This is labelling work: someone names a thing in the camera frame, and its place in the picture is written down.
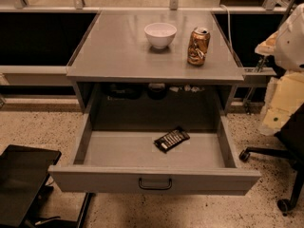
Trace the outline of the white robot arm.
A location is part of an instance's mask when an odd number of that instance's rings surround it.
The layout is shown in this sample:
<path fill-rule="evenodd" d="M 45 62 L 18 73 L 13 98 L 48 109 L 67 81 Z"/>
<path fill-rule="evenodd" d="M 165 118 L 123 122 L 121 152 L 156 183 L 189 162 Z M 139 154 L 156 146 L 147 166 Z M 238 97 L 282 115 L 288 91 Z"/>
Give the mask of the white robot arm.
<path fill-rule="evenodd" d="M 304 104 L 304 4 L 298 5 L 255 53 L 273 55 L 275 64 L 286 70 L 279 79 L 271 78 L 261 110 L 259 131 L 273 135 Z"/>

